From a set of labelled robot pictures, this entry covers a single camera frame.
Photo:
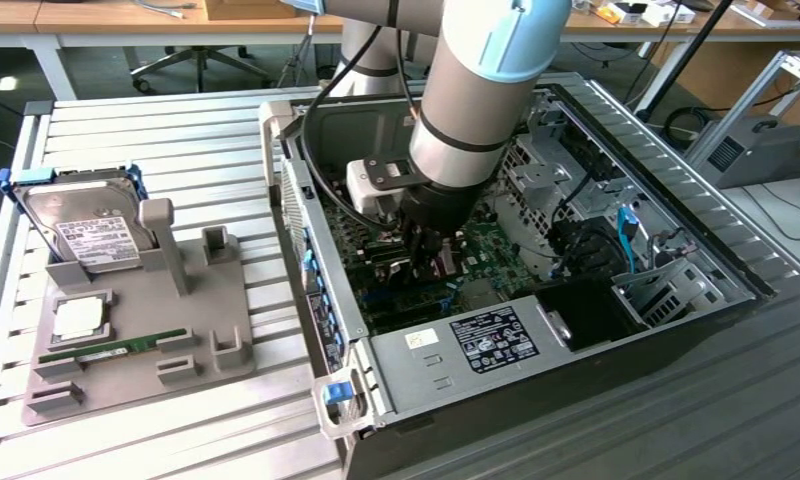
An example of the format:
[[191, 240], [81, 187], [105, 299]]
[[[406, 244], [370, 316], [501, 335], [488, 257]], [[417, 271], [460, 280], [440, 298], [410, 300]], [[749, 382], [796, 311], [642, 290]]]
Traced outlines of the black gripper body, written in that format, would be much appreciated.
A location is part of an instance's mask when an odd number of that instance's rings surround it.
[[400, 213], [404, 226], [452, 235], [466, 223], [481, 196], [481, 185], [453, 188], [437, 183], [405, 189]]

